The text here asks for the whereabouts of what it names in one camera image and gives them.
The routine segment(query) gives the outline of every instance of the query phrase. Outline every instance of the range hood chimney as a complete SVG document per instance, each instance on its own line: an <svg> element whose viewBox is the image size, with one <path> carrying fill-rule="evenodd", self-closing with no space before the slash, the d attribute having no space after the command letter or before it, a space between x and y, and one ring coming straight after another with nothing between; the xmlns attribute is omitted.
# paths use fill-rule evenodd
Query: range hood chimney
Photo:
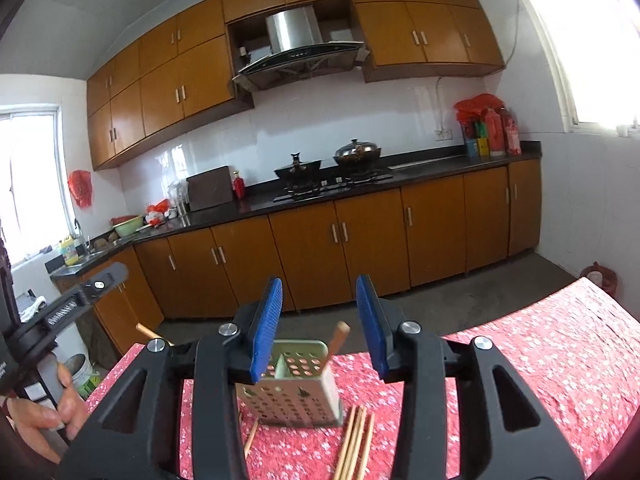
<svg viewBox="0 0 640 480"><path fill-rule="evenodd" d="M266 22L272 54L245 66L233 79L251 92L346 72L369 54L359 41L324 42L312 6L283 10Z"/></svg>

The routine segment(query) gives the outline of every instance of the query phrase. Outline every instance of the red tablecloth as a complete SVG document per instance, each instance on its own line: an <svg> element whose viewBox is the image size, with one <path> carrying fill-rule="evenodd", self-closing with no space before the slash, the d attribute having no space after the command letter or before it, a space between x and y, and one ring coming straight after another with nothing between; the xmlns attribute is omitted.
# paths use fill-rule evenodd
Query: red tablecloth
<svg viewBox="0 0 640 480"><path fill-rule="evenodd" d="M640 401L640 326L607 294L583 278L519 312L449 336L468 342L489 336L532 387L561 428L589 475L616 445ZM87 400L95 409L108 389L144 348L133 346ZM332 369L345 407L364 404L376 413L369 480L389 478L398 433L402 384L384 384L368 354L335 358ZM460 464L455 384L447 380L447 475ZM192 479L191 403L187 381L180 418L180 474ZM242 433L253 423L243 406ZM258 428L247 457L251 478L330 478L342 429Z"/></svg>

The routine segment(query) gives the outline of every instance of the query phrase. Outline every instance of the window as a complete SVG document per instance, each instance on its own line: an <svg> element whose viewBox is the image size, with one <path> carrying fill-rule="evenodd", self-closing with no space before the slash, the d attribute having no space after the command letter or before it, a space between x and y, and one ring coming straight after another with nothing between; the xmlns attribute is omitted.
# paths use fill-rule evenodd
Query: window
<svg viewBox="0 0 640 480"><path fill-rule="evenodd" d="M575 125L638 127L640 10L635 0L530 0Z"/></svg>
<svg viewBox="0 0 640 480"><path fill-rule="evenodd" d="M55 111L0 114L0 226L13 265L72 232L57 124Z"/></svg>

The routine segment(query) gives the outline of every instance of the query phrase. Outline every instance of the screw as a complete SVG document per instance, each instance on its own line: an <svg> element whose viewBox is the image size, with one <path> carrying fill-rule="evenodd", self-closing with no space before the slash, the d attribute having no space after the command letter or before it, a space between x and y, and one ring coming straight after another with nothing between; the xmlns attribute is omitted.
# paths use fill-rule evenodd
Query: screw
<svg viewBox="0 0 640 480"><path fill-rule="evenodd" d="M230 335L235 335L238 333L238 327L233 323L225 323L220 325L220 328L218 329L218 333L225 337L228 337Z"/></svg>
<svg viewBox="0 0 640 480"><path fill-rule="evenodd" d="M146 344L146 349L153 353L161 352L162 350L164 350L164 339L160 339L157 337L155 339L152 339Z"/></svg>
<svg viewBox="0 0 640 480"><path fill-rule="evenodd" d="M474 338L474 345L476 345L481 350L489 350L494 346L494 343L483 335L479 335Z"/></svg>
<svg viewBox="0 0 640 480"><path fill-rule="evenodd" d="M422 327L416 323L415 321L405 321L400 325L400 330L402 330L405 334L419 334L422 330Z"/></svg>

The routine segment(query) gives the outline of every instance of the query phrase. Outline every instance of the floor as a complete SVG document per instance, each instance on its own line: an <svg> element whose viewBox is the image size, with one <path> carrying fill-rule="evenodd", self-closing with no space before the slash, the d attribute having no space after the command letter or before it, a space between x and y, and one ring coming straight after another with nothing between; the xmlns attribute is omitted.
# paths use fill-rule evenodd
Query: floor
<svg viewBox="0 0 640 480"><path fill-rule="evenodd" d="M448 280L394 294L407 319L418 321L438 335L447 335L489 322L546 298L574 281L574 277L534 252ZM351 327L340 353L364 352L364 334L354 303L280 317L277 338L320 339L328 342L336 323ZM220 320L165 321L157 332L181 344L218 330Z"/></svg>

